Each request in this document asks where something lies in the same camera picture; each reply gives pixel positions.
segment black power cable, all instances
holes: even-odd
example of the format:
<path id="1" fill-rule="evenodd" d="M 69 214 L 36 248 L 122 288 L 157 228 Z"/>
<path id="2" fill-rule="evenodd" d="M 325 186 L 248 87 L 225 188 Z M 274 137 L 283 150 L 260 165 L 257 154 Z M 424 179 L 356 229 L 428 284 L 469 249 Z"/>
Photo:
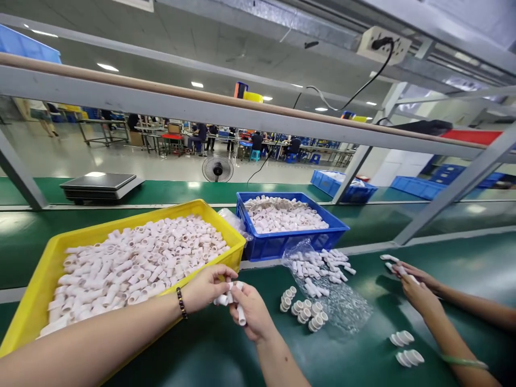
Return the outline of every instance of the black power cable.
<path id="1" fill-rule="evenodd" d="M 391 49 L 389 51 L 389 55 L 387 57 L 387 60 L 385 61 L 385 63 L 383 64 L 383 66 L 381 67 L 381 69 L 376 73 L 376 75 L 371 78 L 368 82 L 365 83 L 364 86 L 362 86 L 361 88 L 359 88 L 359 90 L 353 95 L 353 97 L 351 97 L 351 99 L 346 102 L 346 104 L 341 108 L 341 109 L 335 109 L 334 107 L 330 106 L 330 104 L 328 104 L 326 102 L 326 100 L 324 99 L 324 95 L 323 93 L 318 89 L 316 88 L 315 86 L 307 86 L 306 88 L 307 89 L 314 89 L 315 91 L 317 91 L 322 99 L 322 101 L 326 104 L 326 106 L 328 106 L 330 109 L 334 110 L 334 111 L 340 111 L 340 110 L 344 110 L 350 103 L 352 100 L 355 99 L 355 97 L 363 90 L 365 89 L 367 86 L 369 86 L 371 84 L 372 81 L 374 81 L 375 79 L 377 79 L 379 77 L 379 75 L 382 73 L 383 69 L 387 66 L 387 64 L 389 63 L 389 61 L 391 60 L 391 57 L 392 57 L 392 52 L 394 51 L 394 41 L 392 40 L 392 38 L 382 38 L 382 39 L 378 39 L 378 40 L 375 40 L 373 43 L 372 43 L 372 47 L 374 49 L 380 49 L 381 47 L 383 47 L 384 45 L 386 44 L 390 44 L 391 45 Z M 294 106 L 293 106 L 293 109 L 296 108 L 296 105 L 297 105 L 297 102 L 299 101 L 299 98 L 301 97 L 301 94 L 302 92 L 299 93 L 299 95 L 297 96 L 296 98 L 296 101 L 294 102 Z M 276 140 L 276 143 L 274 144 L 274 147 L 276 147 L 278 145 L 278 142 L 280 141 L 280 138 L 281 138 L 281 134 L 279 134 L 278 136 L 278 139 Z M 271 152 L 269 152 L 269 154 L 267 155 L 267 158 L 265 159 L 265 161 L 263 162 L 262 166 L 260 167 L 259 170 L 257 170 L 255 173 L 253 173 L 251 175 L 251 177 L 249 178 L 249 180 L 247 181 L 246 185 L 249 185 L 249 181 L 253 178 L 254 175 L 256 175 L 258 172 L 260 172 L 263 168 L 263 166 L 265 165 L 265 163 L 269 160 L 269 157 L 271 155 Z"/>
<path id="2" fill-rule="evenodd" d="M 314 89 L 316 92 L 319 93 L 319 96 L 321 97 L 322 101 L 324 102 L 324 104 L 326 106 L 328 106 L 330 109 L 334 110 L 334 111 L 341 111 L 341 110 L 344 110 L 350 103 L 352 100 L 355 99 L 355 97 L 360 94 L 360 92 L 362 90 L 364 90 L 367 86 L 369 86 L 375 79 L 377 79 L 380 74 L 382 73 L 382 71 L 385 69 L 385 67 L 387 66 L 387 64 L 389 63 L 389 61 L 391 60 L 391 57 L 392 57 L 392 52 L 394 51 L 394 41 L 392 40 L 392 38 L 383 38 L 383 39 L 378 39 L 378 40 L 375 40 L 373 43 L 372 43 L 372 47 L 374 49 L 380 49 L 381 47 L 383 47 L 384 45 L 386 44 L 390 44 L 391 46 L 391 49 L 389 51 L 389 55 L 387 56 L 387 60 L 383 63 L 382 67 L 380 68 L 380 70 L 376 73 L 376 75 L 371 78 L 370 80 L 368 80 L 364 86 L 362 86 L 361 88 L 358 89 L 358 91 L 353 95 L 353 97 L 351 97 L 349 99 L 348 102 L 346 102 L 346 104 L 341 107 L 340 109 L 336 109 L 334 108 L 333 106 L 331 106 L 328 102 L 326 102 L 325 98 L 324 98 L 324 95 L 323 93 L 318 89 L 316 88 L 315 86 L 307 86 L 306 88 L 307 89 Z"/>

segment yellow plastic tray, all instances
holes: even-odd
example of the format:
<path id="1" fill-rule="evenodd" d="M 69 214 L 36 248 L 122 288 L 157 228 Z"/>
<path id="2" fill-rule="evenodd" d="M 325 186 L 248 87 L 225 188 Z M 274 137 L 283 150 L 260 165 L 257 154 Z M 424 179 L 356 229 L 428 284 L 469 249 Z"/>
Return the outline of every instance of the yellow plastic tray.
<path id="1" fill-rule="evenodd" d="M 143 226 L 148 221 L 156 222 L 164 218 L 173 219 L 190 214 L 200 215 L 203 220 L 211 223 L 217 231 L 222 233 L 227 245 L 231 247 L 207 265 L 223 263 L 233 270 L 239 271 L 246 240 L 201 199 L 56 235 L 48 241 L 32 275 L 0 347 L 0 357 L 35 340 L 39 336 L 40 330 L 48 324 L 48 303 L 54 297 L 58 279 L 65 273 L 63 261 L 67 256 L 65 250 L 68 247 L 94 245 L 103 242 L 108 234 L 116 229 L 122 231 L 126 227 Z M 185 286 L 195 276 L 195 273 L 179 281 L 177 286 Z M 176 286 L 166 290 L 163 294 L 175 291 L 175 288 Z"/>

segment clear plastic bag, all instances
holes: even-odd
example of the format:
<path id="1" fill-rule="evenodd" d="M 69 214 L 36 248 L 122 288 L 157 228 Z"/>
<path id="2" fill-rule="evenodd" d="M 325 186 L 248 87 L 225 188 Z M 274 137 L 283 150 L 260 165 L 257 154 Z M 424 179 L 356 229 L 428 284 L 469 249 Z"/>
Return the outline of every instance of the clear plastic bag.
<path id="1" fill-rule="evenodd" d="M 304 278 L 299 278 L 293 272 L 292 262 L 294 260 L 309 261 L 310 259 L 306 256 L 306 253 L 313 252 L 315 250 L 310 244 L 310 239 L 304 239 L 296 245 L 287 246 L 281 258 L 281 263 L 290 269 L 298 287 L 303 292 L 302 296 L 298 295 L 298 299 L 301 296 L 312 302 L 319 301 L 322 303 L 323 310 L 329 316 L 329 321 L 323 329 L 327 329 L 328 333 L 337 340 L 347 340 L 366 324 L 372 315 L 373 308 L 351 287 L 345 283 L 334 284 L 327 277 L 321 277 L 320 279 L 311 278 L 311 280 L 314 285 L 328 289 L 329 296 L 320 298 L 310 297 L 304 287 Z"/>
<path id="2" fill-rule="evenodd" d="M 227 208 L 223 208 L 217 212 L 223 219 L 230 224 L 235 230 L 237 230 L 246 241 L 250 242 L 254 238 L 251 234 L 246 232 L 246 225 L 243 223 L 243 220 L 236 216 L 233 212 L 231 212 Z"/>

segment worker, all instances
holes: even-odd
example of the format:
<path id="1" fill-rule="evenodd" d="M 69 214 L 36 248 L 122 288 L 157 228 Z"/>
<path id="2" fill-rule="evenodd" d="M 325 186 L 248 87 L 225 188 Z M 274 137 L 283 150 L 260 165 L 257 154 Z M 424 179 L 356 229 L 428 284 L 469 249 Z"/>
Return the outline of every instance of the worker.
<path id="1" fill-rule="evenodd" d="M 194 129 L 194 126 L 192 126 L 193 129 L 193 137 L 188 137 L 188 148 L 192 151 L 194 150 L 192 145 L 195 143 L 196 149 L 198 152 L 200 152 L 199 156 L 204 156 L 204 142 L 206 141 L 206 135 L 208 133 L 208 128 L 206 127 L 206 124 L 203 123 L 197 123 L 196 129 Z"/>
<path id="2" fill-rule="evenodd" d="M 54 125 L 52 124 L 48 108 L 43 101 L 39 101 L 37 99 L 24 99 L 23 102 L 25 109 L 29 112 L 30 116 L 39 121 L 49 137 L 59 137 L 54 129 Z"/>
<path id="3" fill-rule="evenodd" d="M 211 135 L 217 135 L 217 133 L 219 132 L 219 130 L 217 129 L 217 127 L 215 125 L 208 126 L 208 131 L 210 132 Z M 211 143 L 211 150 L 213 151 L 214 150 L 213 146 L 215 145 L 215 139 L 208 137 L 208 142 L 206 144 L 206 150 L 210 150 L 210 143 Z"/>
<path id="4" fill-rule="evenodd" d="M 181 316 L 188 318 L 228 292 L 230 286 L 220 282 L 220 276 L 230 281 L 238 274 L 223 264 L 208 266 L 177 293 L 94 316 L 34 340 L 0 359 L 2 385 L 98 386 Z M 310 386 L 257 290 L 245 284 L 242 290 L 234 286 L 231 293 L 246 316 L 243 330 L 256 345 L 267 386 Z M 230 314 L 238 324 L 235 304 Z"/>
<path id="5" fill-rule="evenodd" d="M 292 140 L 290 140 L 290 146 L 285 151 L 285 156 L 288 157 L 290 154 L 298 154 L 299 148 L 301 146 L 301 140 L 299 137 L 293 137 Z"/>
<path id="6" fill-rule="evenodd" d="M 263 137 L 259 131 L 254 132 L 251 136 L 251 142 L 253 143 L 252 150 L 262 152 Z"/>
<path id="7" fill-rule="evenodd" d="M 487 371 L 486 365 L 476 358 L 462 340 L 446 316 L 437 296 L 511 334 L 516 332 L 516 309 L 452 289 L 408 263 L 400 261 L 397 265 L 404 267 L 407 272 L 407 275 L 400 277 L 408 301 L 423 317 L 423 321 L 441 348 L 444 361 L 449 363 L 461 384 L 500 386 L 500 383 Z M 409 275 L 413 275 L 421 284 L 418 285 Z"/>
<path id="8" fill-rule="evenodd" d="M 237 132 L 237 130 L 236 130 L 234 127 L 230 126 L 230 134 L 229 134 L 229 137 L 233 137 L 233 138 L 234 138 L 234 137 L 235 137 L 235 133 L 236 133 L 236 132 Z M 227 141 L 227 151 L 228 151 L 228 152 L 231 152 L 232 148 L 233 148 L 233 141 L 228 140 L 228 141 Z"/>

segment blue stool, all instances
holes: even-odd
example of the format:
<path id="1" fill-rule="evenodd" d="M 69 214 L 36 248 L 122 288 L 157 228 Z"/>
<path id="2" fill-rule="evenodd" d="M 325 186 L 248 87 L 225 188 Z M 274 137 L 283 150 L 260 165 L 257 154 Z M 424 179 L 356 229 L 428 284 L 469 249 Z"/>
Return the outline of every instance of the blue stool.
<path id="1" fill-rule="evenodd" d="M 286 162 L 288 164 L 295 164 L 296 163 L 296 160 L 297 160 L 297 154 L 295 153 L 291 153 L 287 156 L 286 158 Z"/>
<path id="2" fill-rule="evenodd" d="M 260 151 L 259 150 L 252 151 L 249 161 L 260 161 Z"/>
<path id="3" fill-rule="evenodd" d="M 319 160 L 320 159 L 321 159 L 321 155 L 320 154 L 314 154 L 314 155 L 312 155 L 312 158 L 310 159 L 310 164 L 314 163 L 314 164 L 319 165 Z"/>

